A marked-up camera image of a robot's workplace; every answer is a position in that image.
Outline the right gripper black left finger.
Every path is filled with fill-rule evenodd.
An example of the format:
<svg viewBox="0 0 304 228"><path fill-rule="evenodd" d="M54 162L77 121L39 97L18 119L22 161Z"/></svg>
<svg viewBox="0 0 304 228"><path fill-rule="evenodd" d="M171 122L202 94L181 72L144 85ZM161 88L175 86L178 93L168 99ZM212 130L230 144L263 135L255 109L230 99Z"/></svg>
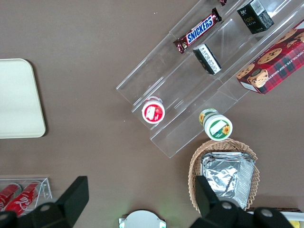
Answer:
<svg viewBox="0 0 304 228"><path fill-rule="evenodd" d="M54 203L18 218L18 228L72 228L89 201L88 177L79 176Z"/></svg>

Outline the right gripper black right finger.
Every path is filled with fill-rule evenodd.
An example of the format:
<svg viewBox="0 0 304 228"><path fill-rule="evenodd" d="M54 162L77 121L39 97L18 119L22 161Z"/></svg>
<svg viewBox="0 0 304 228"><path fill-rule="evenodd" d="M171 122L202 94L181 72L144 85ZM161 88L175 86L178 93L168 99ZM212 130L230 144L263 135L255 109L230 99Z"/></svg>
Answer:
<svg viewBox="0 0 304 228"><path fill-rule="evenodd" d="M252 215L227 200L219 200L204 176L195 178L195 197L201 217L193 228L251 228Z"/></svg>

